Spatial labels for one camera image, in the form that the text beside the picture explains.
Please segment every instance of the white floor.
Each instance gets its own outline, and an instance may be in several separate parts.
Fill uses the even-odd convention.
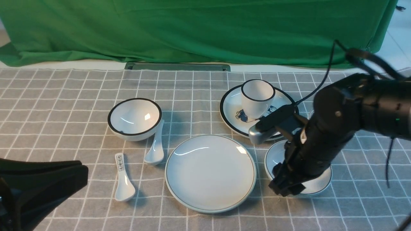
[[[411,0],[399,0],[398,5],[407,8],[400,12],[395,10],[393,18],[388,27],[381,50],[378,56],[391,64],[394,69],[411,67]],[[0,46],[10,41],[0,21]],[[278,65],[233,65],[230,64],[232,72],[318,72],[319,69],[307,69]],[[20,67],[22,69],[100,69],[100,70],[122,70],[125,64],[107,60],[79,60],[70,62],[43,62],[35,65]],[[0,62],[0,68],[8,68]],[[362,72],[359,69],[333,70],[333,72]]]

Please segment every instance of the white cup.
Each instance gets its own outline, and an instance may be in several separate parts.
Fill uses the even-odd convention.
[[[274,87],[260,79],[248,80],[241,86],[241,106],[251,119],[260,118],[270,107],[275,96]]]

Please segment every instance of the white bowl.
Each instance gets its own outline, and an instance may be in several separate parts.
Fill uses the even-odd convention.
[[[161,108],[149,99],[127,99],[115,105],[107,118],[111,131],[126,141],[154,135],[162,118]]]

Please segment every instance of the white plate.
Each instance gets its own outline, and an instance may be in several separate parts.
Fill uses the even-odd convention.
[[[274,87],[275,96],[271,103],[271,106],[263,114],[262,117],[270,115],[272,112],[277,110],[283,105],[291,104],[294,100],[282,90]],[[259,120],[248,119],[241,107],[241,85],[236,86],[229,90],[221,99],[220,102],[220,115],[224,123],[233,132],[248,138],[248,129],[255,125]],[[281,138],[281,133],[277,132],[272,137],[268,139],[275,140]]]
[[[184,141],[169,156],[165,169],[171,194],[201,213],[221,213],[239,206],[252,192],[256,176],[248,151],[216,135]]]
[[[280,141],[278,143],[275,143],[267,151],[266,157],[264,159],[264,162],[265,162],[264,167],[266,169],[267,176],[271,180],[274,179],[272,169],[274,168],[276,164],[281,163],[284,160],[285,142],[286,141]],[[331,167],[329,167],[318,178],[304,182],[303,185],[305,186],[305,189],[301,192],[301,194],[314,195],[314,194],[320,193],[321,191],[326,189],[327,186],[330,184],[331,175],[332,175],[332,171],[331,171]]]

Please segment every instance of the plate rim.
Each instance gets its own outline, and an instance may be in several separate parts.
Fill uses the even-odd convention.
[[[272,181],[274,178],[272,178],[272,176],[271,176],[271,174],[270,174],[270,171],[268,170],[268,167],[267,167],[267,156],[268,156],[268,153],[270,152],[270,150],[274,147],[274,145],[276,145],[276,144],[278,144],[278,143],[281,143],[281,142],[287,142],[287,140],[278,141],[278,142],[276,142],[275,144],[273,144],[273,145],[267,150],[266,155],[264,156],[264,169],[266,170],[266,174],[267,174],[268,178],[270,179],[270,181]],[[318,192],[313,192],[313,193],[300,193],[300,195],[301,195],[301,196],[312,196],[312,195],[316,195],[316,194],[324,191],[326,188],[328,188],[328,186],[330,185],[331,180],[332,180],[332,168],[331,168],[331,165],[330,165],[329,169],[330,169],[330,180],[328,181],[327,185],[326,185],[323,189],[321,189],[321,190],[318,191]]]
[[[220,115],[221,115],[221,118],[223,119],[224,123],[225,123],[231,130],[233,130],[234,132],[236,132],[236,133],[239,134],[239,135],[243,135],[243,136],[249,138],[249,135],[248,135],[247,133],[238,130],[234,125],[232,125],[232,124],[229,122],[229,120],[227,119],[226,115],[224,114],[224,101],[225,101],[225,99],[227,98],[227,96],[228,96],[232,91],[234,91],[234,90],[237,89],[237,88],[240,88],[241,86],[242,86],[242,85],[235,86],[235,87],[233,87],[232,89],[228,90],[228,91],[223,95],[223,97],[222,97],[221,100],[220,100]],[[285,96],[291,101],[292,104],[295,103],[295,101],[293,100],[293,98],[291,98],[291,96],[290,96],[289,94],[285,93],[283,90],[281,90],[281,89],[279,89],[279,88],[277,88],[277,87],[274,87],[274,86],[272,86],[272,87],[273,87],[275,90],[281,92],[283,95],[285,95]],[[300,111],[298,110],[298,107],[296,107],[295,112],[296,112],[296,114],[298,114],[298,115],[300,114]],[[283,137],[283,135],[281,135],[281,134],[279,134],[279,135],[274,135],[274,136],[271,136],[269,139],[267,139],[267,141],[273,141],[273,140],[276,140],[276,139],[281,138],[281,137]]]
[[[196,138],[196,137],[199,137],[199,136],[219,136],[219,137],[228,139],[228,140],[230,140],[230,141],[233,141],[234,143],[236,143],[236,144],[238,144],[238,145],[240,145],[241,147],[244,148],[244,150],[247,152],[248,157],[249,157],[250,160],[251,160],[252,167],[253,167],[253,170],[254,170],[253,183],[252,183],[252,185],[250,186],[250,189],[248,190],[247,194],[246,194],[241,200],[239,200],[237,203],[235,203],[235,204],[233,204],[233,205],[231,205],[231,206],[229,206],[229,207],[222,208],[222,209],[218,209],[218,210],[205,210],[205,209],[201,209],[201,208],[194,207],[194,206],[189,205],[188,203],[184,202],[182,199],[180,199],[180,198],[174,193],[174,191],[172,190],[172,188],[171,188],[171,186],[170,186],[170,184],[169,184],[169,181],[168,181],[168,178],[167,178],[167,166],[168,166],[168,164],[169,164],[169,160],[170,160],[171,156],[173,155],[173,153],[175,152],[175,150],[176,150],[178,147],[180,147],[180,145],[182,145],[183,143],[185,143],[186,141],[188,141],[188,140],[190,140],[190,139],[192,139],[192,138]],[[185,141],[181,142],[181,143],[172,151],[172,153],[167,157],[166,165],[165,165],[165,168],[164,168],[164,179],[165,179],[165,181],[166,181],[166,184],[167,184],[167,187],[168,187],[170,193],[173,195],[173,197],[174,197],[178,202],[180,202],[180,203],[181,203],[182,205],[184,205],[185,207],[187,207],[187,208],[189,208],[189,209],[191,209],[191,210],[200,212],[200,213],[222,213],[222,212],[226,212],[226,211],[229,211],[229,210],[231,210],[231,209],[234,209],[234,208],[238,207],[238,206],[239,206],[240,204],[242,204],[242,203],[247,199],[247,197],[252,193],[252,191],[253,191],[254,188],[255,188],[255,184],[256,184],[256,182],[257,182],[257,169],[256,169],[255,161],[254,161],[253,157],[251,156],[250,152],[249,152],[242,144],[240,144],[239,142],[235,141],[234,139],[231,139],[231,138],[228,138],[228,137],[225,137],[225,136],[220,136],[220,135],[213,135],[213,134],[210,134],[210,135],[198,135],[198,136],[194,136],[194,137],[188,138],[188,139],[186,139]]]

